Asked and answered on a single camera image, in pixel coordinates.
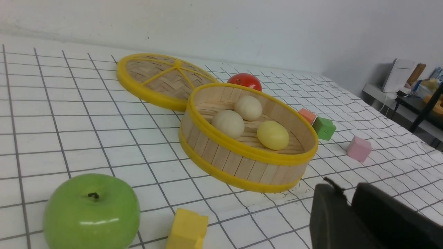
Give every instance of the green apple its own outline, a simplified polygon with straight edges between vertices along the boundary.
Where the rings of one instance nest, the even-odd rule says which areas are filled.
[[[126,182],[86,174],[67,180],[52,194],[43,233],[50,249],[123,249],[139,224],[138,199]]]

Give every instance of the yellow rim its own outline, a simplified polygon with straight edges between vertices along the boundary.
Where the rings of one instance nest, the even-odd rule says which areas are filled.
[[[141,56],[162,56],[162,57],[166,57],[166,58],[170,58],[170,59],[175,60],[175,63],[171,64],[169,62],[163,62],[163,61],[156,60],[156,59],[139,58]],[[179,60],[179,59],[171,57],[171,56],[162,55],[162,54],[132,54],[132,55],[128,55],[118,62],[117,79],[120,82],[120,84],[128,92],[132,93],[137,98],[140,98],[140,99],[142,99],[146,102],[152,103],[154,105],[157,105],[157,106],[160,106],[163,108],[167,108],[167,109],[171,109],[171,110],[175,110],[175,111],[184,112],[186,110],[187,100],[170,97],[170,96],[158,93],[156,91],[153,91],[147,87],[144,87],[144,85],[146,85],[149,82],[151,82],[152,80],[154,80],[155,79],[154,77],[143,82],[143,83],[139,83],[136,80],[134,80],[126,70],[126,64],[132,60],[153,61],[153,62],[159,62],[159,63],[163,63],[165,65],[169,65],[169,66],[171,66],[171,68],[168,70],[177,69],[179,72],[181,72],[183,74],[185,80],[188,82],[188,84],[191,86],[191,88],[194,88],[194,86],[191,84],[188,77],[183,73],[183,68],[181,67],[181,64],[183,62],[182,60]],[[201,69],[200,67],[198,67],[194,64],[191,64],[189,62],[186,62],[186,63],[205,72],[205,70]],[[218,82],[218,80],[210,74],[206,74],[206,75],[201,74],[201,73],[198,73],[198,74],[203,75],[204,77],[206,77],[209,80],[212,80],[214,82]]]
[[[217,178],[218,180],[227,183],[229,185],[248,190],[248,191],[254,191],[254,192],[260,192],[260,193],[278,193],[287,191],[289,189],[292,189],[301,179],[298,178],[296,181],[284,185],[269,185],[269,184],[260,184],[260,183],[254,183],[250,182],[244,179],[240,179],[238,177],[229,175],[216,167],[212,166],[203,158],[201,158],[186,142],[185,136],[183,135],[182,130],[179,131],[179,140],[180,144],[182,145],[182,148],[186,155],[198,166],[200,169],[202,169],[204,172],[208,173],[209,175]]]
[[[233,88],[240,88],[264,96],[272,101],[277,102],[279,105],[282,105],[284,108],[288,109],[292,114],[296,115],[308,127],[309,132],[311,132],[312,136],[314,136],[315,139],[314,147],[310,151],[307,151],[302,154],[284,155],[284,154],[277,154],[275,152],[265,151],[262,149],[257,149],[228,137],[224,133],[217,130],[208,121],[206,121],[206,119],[198,112],[197,107],[194,104],[194,96],[197,94],[198,91],[208,87],[215,87],[215,86],[228,86]],[[215,143],[225,147],[226,149],[236,154],[253,159],[255,161],[260,161],[263,163],[280,165],[280,166],[292,166],[294,164],[301,165],[308,163],[314,157],[319,146],[319,137],[317,136],[317,133],[312,128],[312,126],[298,112],[296,112],[294,109],[287,106],[285,103],[281,102],[280,100],[248,87],[235,85],[235,84],[226,85],[225,83],[211,83],[199,86],[189,96],[187,110],[194,125],[196,125],[200,131],[202,131],[206,136],[208,136],[208,138],[212,139]]]

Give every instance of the green block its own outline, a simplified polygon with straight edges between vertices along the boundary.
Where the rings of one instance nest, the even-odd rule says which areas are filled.
[[[336,129],[331,120],[322,117],[317,117],[315,119],[312,128],[314,128],[319,139],[322,140],[330,140]]]

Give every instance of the white wall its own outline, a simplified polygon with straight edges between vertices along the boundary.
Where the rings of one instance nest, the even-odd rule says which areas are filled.
[[[325,74],[443,66],[442,0],[0,0],[0,31]]]

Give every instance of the red tomato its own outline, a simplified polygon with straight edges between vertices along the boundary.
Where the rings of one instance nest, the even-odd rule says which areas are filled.
[[[247,74],[247,73],[239,73],[234,76],[232,76],[228,83],[246,86],[249,88],[253,88],[257,91],[261,91],[261,84],[260,81],[255,77],[254,75]]]

